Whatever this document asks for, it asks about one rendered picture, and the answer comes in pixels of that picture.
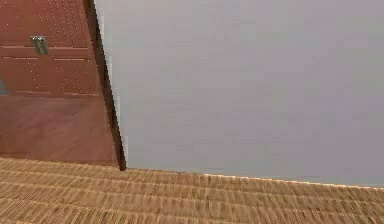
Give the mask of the red-brown wooden door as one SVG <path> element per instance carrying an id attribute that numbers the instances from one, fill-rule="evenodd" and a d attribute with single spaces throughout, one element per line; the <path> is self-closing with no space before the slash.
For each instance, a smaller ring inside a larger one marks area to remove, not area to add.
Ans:
<path id="1" fill-rule="evenodd" d="M 125 167 L 95 2 L 0 0 L 0 157 Z"/>

